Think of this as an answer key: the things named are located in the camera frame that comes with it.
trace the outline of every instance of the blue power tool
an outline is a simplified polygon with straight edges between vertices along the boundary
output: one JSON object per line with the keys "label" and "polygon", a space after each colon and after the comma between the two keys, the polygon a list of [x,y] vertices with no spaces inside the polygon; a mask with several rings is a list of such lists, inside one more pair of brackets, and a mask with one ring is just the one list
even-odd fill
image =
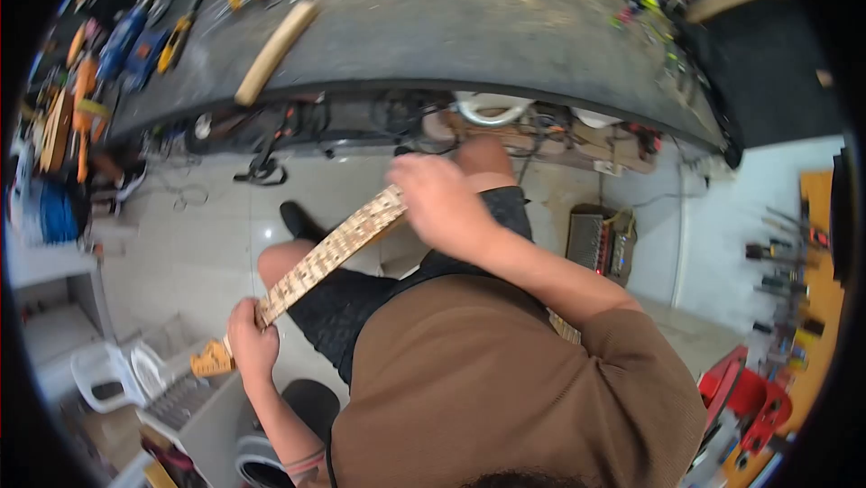
{"label": "blue power tool", "polygon": [[168,30],[143,30],[135,41],[124,66],[125,80],[123,89],[127,92],[137,92],[145,87],[147,79],[157,66],[159,53],[168,41]]}
{"label": "blue power tool", "polygon": [[133,49],[135,39],[145,27],[151,2],[152,0],[138,0],[138,3],[118,22],[106,41],[100,52],[100,66],[96,70],[96,81],[100,86],[117,79],[126,57]]}

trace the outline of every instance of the guitar neck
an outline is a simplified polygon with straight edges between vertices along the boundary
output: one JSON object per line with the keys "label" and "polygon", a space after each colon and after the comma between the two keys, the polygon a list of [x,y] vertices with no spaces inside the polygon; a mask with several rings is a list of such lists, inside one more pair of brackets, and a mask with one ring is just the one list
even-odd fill
{"label": "guitar neck", "polygon": [[265,329],[328,274],[345,263],[406,210],[400,188],[390,185],[328,234],[255,306],[255,325]]}

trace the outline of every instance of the gray work surface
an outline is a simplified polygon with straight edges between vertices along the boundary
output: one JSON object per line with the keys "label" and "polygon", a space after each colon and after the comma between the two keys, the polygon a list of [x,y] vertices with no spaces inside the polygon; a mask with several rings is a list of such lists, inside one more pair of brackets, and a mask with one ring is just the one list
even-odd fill
{"label": "gray work surface", "polygon": [[[175,0],[173,27],[192,0]],[[177,69],[124,95],[109,142],[233,104],[291,6],[250,3],[214,26],[225,0],[204,0]],[[417,88],[505,93],[580,106],[723,147],[702,93],[682,105],[664,51],[639,24],[610,23],[622,0],[318,0],[320,12],[259,96]]]}

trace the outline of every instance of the black shoe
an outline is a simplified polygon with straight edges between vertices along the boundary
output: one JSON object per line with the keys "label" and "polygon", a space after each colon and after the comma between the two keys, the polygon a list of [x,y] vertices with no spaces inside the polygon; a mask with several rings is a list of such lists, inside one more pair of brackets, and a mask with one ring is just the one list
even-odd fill
{"label": "black shoe", "polygon": [[295,201],[280,204],[280,217],[295,239],[310,240],[313,244],[318,244],[327,235]]}

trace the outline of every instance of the hand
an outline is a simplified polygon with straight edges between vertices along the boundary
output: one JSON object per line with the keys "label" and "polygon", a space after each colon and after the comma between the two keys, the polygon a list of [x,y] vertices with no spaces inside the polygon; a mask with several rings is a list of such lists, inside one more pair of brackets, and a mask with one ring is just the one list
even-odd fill
{"label": "hand", "polygon": [[387,177],[403,190],[406,218],[418,237],[450,257],[474,264],[502,230],[460,168],[444,157],[396,157]]}
{"label": "hand", "polygon": [[260,331],[255,326],[254,311],[257,300],[243,299],[229,316],[227,333],[231,353],[235,358],[244,386],[273,384],[274,364],[280,352],[280,336],[276,327]]}

